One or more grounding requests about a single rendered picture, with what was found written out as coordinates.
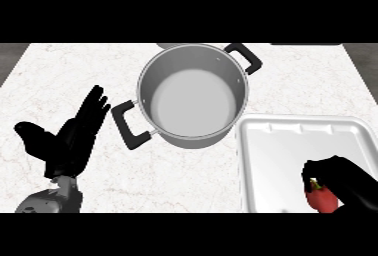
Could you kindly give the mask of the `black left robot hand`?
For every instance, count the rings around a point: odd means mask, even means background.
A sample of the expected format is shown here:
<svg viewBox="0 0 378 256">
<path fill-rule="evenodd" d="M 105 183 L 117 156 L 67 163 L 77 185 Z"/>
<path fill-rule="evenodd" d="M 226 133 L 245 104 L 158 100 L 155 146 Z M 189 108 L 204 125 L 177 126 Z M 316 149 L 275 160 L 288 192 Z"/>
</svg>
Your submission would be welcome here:
<svg viewBox="0 0 378 256">
<path fill-rule="evenodd" d="M 77 115 L 52 134 L 37 124 L 22 121 L 15 125 L 27 153 L 46 162 L 44 177 L 64 175 L 75 178 L 84 171 L 96 135 L 111 105 L 103 88 L 96 85 L 83 101 Z"/>
</svg>

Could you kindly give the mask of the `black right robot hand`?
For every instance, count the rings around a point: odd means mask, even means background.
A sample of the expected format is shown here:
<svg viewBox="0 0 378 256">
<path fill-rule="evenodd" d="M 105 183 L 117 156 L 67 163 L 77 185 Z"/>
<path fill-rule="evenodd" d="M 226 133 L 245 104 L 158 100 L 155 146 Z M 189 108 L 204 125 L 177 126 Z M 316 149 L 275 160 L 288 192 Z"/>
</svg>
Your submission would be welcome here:
<svg viewBox="0 0 378 256">
<path fill-rule="evenodd" d="M 338 198 L 334 214 L 378 213 L 378 181 L 344 157 L 309 160 L 303 172 L 304 195 L 312 191 L 310 180 L 326 186 Z"/>
</svg>

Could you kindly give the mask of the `red bell pepper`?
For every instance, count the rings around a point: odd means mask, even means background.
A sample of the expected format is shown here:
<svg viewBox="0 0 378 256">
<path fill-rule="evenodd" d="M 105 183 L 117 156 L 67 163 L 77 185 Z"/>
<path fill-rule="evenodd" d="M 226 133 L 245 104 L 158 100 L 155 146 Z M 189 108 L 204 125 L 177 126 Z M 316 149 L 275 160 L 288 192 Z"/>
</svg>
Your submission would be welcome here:
<svg viewBox="0 0 378 256">
<path fill-rule="evenodd" d="M 307 203 L 319 213 L 332 213 L 338 209 L 338 198 L 315 179 L 310 180 L 312 191 L 306 193 Z"/>
</svg>

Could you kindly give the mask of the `white tray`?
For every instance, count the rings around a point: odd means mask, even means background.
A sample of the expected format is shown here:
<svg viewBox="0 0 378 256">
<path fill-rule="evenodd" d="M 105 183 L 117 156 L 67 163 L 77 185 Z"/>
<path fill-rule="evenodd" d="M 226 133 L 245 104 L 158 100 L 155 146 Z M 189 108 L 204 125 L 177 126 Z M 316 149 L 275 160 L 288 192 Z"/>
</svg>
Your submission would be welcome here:
<svg viewBox="0 0 378 256">
<path fill-rule="evenodd" d="M 235 126 L 242 211 L 307 213 L 304 163 L 335 155 L 378 179 L 378 137 L 354 117 L 247 114 Z"/>
</svg>

